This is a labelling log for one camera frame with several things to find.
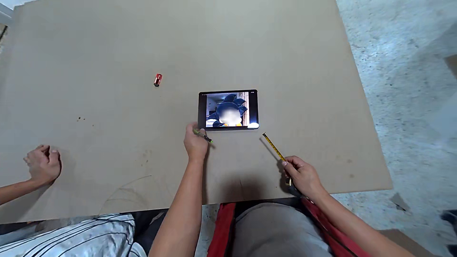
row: red vest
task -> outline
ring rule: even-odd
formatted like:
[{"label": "red vest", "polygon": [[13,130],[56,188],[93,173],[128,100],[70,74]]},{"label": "red vest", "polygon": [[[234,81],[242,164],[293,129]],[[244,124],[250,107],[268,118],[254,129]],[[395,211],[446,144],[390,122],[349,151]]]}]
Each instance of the red vest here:
[{"label": "red vest", "polygon": [[[302,203],[313,215],[314,224],[321,230],[325,242],[336,257],[369,257],[370,255],[362,250],[354,241],[335,228],[327,216],[310,200],[302,198]],[[208,248],[207,257],[224,257],[231,242],[231,229],[235,222],[236,203],[222,203],[219,207],[216,219],[216,229],[213,240]]]}]

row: gray shirt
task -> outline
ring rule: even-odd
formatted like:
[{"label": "gray shirt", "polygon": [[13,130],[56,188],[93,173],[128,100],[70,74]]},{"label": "gray shirt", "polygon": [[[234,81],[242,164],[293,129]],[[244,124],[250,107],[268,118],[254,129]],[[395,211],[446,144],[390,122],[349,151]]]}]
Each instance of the gray shirt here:
[{"label": "gray shirt", "polygon": [[233,257],[330,257],[312,221],[293,207],[261,203],[237,219]]}]

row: pencil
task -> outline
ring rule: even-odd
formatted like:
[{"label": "pencil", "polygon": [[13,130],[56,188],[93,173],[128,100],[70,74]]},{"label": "pencil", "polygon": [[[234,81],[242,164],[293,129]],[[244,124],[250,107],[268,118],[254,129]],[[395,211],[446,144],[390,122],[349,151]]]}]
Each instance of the pencil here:
[{"label": "pencil", "polygon": [[210,144],[213,143],[213,140],[209,137],[207,137],[205,134],[201,133],[198,129],[194,128],[194,134],[195,135],[199,135],[201,137],[203,137],[206,141],[208,141]]}]

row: table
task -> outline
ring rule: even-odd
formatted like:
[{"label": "table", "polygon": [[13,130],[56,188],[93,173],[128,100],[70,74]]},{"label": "table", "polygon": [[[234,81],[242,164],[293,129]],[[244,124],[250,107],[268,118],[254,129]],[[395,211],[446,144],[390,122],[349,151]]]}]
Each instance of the table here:
[{"label": "table", "polygon": [[39,144],[64,165],[49,189],[1,206],[1,223],[169,207],[201,91],[255,88],[260,116],[258,130],[208,134],[204,203],[290,196],[263,132],[330,193],[392,187],[334,0],[40,0],[15,12],[0,186],[29,177],[22,157]]}]

